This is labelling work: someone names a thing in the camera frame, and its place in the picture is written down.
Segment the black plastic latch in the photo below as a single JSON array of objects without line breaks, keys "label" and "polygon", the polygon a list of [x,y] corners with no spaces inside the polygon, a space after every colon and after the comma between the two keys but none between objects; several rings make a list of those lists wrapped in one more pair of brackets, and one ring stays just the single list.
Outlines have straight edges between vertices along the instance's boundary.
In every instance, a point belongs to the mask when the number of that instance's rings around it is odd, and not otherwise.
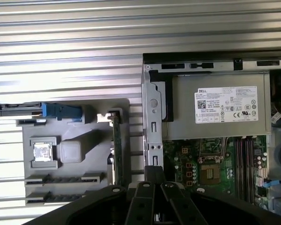
[{"label": "black plastic latch", "polygon": [[243,60],[242,59],[233,59],[234,70],[243,70]]}]

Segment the ram slot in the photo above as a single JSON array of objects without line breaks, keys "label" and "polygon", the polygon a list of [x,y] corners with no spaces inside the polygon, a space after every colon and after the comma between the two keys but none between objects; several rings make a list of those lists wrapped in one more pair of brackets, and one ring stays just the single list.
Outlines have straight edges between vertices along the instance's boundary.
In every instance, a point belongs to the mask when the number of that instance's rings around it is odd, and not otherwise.
[{"label": "ram slot", "polygon": [[250,162],[250,203],[254,203],[254,142],[250,138],[249,140],[249,162]]},{"label": "ram slot", "polygon": [[246,138],[243,141],[244,151],[244,163],[245,163],[245,181],[246,181],[246,198],[245,200],[249,203],[254,202],[254,180],[253,180],[253,142],[251,138]]},{"label": "ram slot", "polygon": [[244,164],[241,140],[236,140],[236,190],[239,199],[244,199]]}]

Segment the barcode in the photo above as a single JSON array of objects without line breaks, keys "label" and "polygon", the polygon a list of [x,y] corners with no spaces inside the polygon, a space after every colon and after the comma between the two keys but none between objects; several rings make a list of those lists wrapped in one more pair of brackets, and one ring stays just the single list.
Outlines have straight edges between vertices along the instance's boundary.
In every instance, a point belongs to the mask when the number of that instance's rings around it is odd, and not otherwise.
[{"label": "barcode", "polygon": [[198,109],[206,109],[206,101],[198,101]]}]

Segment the metal shutter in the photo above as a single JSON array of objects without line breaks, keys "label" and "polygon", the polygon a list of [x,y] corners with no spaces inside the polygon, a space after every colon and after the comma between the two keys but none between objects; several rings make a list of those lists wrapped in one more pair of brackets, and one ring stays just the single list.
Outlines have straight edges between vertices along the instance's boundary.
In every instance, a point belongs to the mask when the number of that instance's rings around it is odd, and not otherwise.
[{"label": "metal shutter", "polygon": [[[281,48],[281,1],[0,0],[0,103],[129,98],[141,150],[143,53],[268,47]],[[21,142],[0,120],[2,224],[53,209],[24,207]]]}]

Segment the motherboard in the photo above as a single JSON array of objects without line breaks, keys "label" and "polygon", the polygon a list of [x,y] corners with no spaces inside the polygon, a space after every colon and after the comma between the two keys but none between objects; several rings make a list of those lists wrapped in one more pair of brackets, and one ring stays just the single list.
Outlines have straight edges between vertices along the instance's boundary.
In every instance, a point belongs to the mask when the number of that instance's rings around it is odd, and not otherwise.
[{"label": "motherboard", "polygon": [[214,189],[264,207],[266,136],[164,141],[167,179],[186,190]]}]

